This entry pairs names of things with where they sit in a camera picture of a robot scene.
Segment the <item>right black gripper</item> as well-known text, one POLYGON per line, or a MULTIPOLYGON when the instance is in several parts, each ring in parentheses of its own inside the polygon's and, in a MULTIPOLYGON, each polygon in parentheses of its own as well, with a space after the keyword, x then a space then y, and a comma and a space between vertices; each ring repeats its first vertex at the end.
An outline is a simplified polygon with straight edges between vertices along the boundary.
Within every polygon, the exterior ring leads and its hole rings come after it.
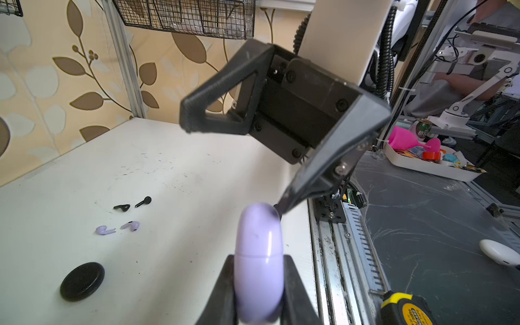
POLYGON ((180 127, 249 133, 291 165, 315 149, 276 205, 284 215, 304 200, 334 194, 390 120, 386 101, 361 94, 308 60, 249 39, 181 101, 180 127))

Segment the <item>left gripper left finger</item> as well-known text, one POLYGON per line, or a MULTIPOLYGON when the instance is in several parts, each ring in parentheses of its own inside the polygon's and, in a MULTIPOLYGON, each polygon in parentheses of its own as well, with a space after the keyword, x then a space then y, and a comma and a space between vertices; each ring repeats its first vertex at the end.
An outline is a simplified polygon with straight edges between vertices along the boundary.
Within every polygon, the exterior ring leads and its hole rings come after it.
POLYGON ((234 292, 234 256, 227 256, 196 325, 237 324, 234 292))

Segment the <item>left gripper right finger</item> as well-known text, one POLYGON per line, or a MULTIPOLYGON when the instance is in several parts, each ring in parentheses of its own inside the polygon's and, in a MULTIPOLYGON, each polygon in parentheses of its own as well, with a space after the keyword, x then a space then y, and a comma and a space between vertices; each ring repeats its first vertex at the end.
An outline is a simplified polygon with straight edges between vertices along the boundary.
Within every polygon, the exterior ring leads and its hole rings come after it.
POLYGON ((321 324, 321 319, 313 308, 306 288, 297 271, 295 262, 289 255, 284 255, 282 324, 321 324))

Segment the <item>purple round charging case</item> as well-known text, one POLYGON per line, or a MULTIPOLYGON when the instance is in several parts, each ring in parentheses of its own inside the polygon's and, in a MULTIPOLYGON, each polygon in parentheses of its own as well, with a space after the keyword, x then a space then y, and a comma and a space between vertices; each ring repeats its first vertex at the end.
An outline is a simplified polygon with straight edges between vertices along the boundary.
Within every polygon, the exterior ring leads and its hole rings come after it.
POLYGON ((246 324, 275 314, 284 292, 282 227, 267 203, 246 207, 240 216, 234 254, 237 313, 246 324))

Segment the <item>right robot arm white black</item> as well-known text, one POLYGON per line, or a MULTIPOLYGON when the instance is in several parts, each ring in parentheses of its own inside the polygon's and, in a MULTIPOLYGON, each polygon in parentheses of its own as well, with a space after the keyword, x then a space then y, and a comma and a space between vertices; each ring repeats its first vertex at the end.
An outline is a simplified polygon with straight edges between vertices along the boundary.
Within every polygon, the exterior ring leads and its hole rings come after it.
POLYGON ((245 41, 180 103, 187 133, 250 135, 292 165, 277 204, 337 192, 391 119, 394 57, 406 53, 426 1, 317 1, 292 50, 245 41))

